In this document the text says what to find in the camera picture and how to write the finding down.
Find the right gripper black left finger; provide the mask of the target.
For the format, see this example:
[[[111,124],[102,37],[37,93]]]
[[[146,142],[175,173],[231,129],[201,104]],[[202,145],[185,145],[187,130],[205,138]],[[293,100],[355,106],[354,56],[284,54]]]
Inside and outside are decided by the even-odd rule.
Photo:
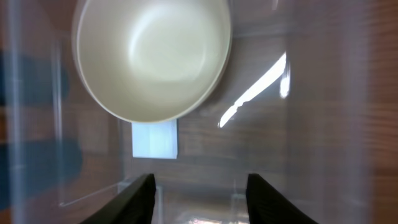
[[[155,193],[154,174],[144,174],[81,224],[151,224]]]

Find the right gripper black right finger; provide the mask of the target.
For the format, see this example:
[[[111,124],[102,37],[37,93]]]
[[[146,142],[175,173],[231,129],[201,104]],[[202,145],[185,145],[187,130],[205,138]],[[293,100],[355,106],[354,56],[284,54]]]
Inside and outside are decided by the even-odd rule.
[[[246,205],[250,224],[317,224],[259,174],[249,174]]]

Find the cream bowl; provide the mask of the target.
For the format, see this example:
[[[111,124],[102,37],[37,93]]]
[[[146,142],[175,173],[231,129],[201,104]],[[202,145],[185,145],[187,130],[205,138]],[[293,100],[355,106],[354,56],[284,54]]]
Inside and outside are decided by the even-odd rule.
[[[232,43],[228,1],[78,1],[72,52],[90,96],[138,123],[180,118],[216,88]]]

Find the white label in bin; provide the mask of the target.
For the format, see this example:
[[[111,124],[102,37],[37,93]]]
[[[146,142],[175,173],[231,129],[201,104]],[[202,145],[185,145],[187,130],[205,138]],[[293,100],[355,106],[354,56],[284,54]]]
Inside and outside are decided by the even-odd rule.
[[[161,123],[132,123],[132,156],[142,159],[176,159],[177,120]]]

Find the clear plastic storage bin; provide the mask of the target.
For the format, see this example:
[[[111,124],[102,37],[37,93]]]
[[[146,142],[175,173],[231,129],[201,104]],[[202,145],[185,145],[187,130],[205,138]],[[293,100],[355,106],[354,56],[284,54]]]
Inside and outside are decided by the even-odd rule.
[[[1,2],[1,222],[80,223],[145,173],[153,223],[247,223],[257,173],[318,223],[397,222],[397,2],[231,1],[212,95],[138,158],[72,56],[76,1]]]

